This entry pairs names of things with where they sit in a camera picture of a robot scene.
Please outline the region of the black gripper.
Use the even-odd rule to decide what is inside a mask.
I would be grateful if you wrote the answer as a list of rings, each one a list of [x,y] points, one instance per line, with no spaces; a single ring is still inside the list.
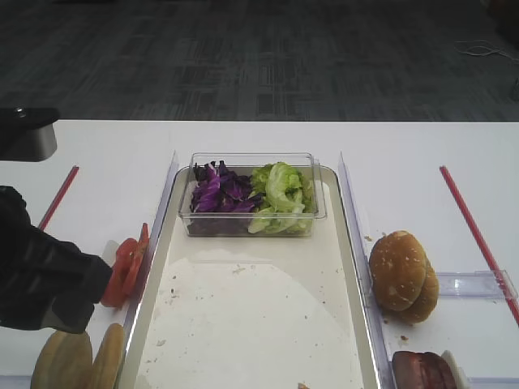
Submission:
[[[1,188],[1,325],[85,331],[112,276],[99,256],[32,225],[21,194]]]

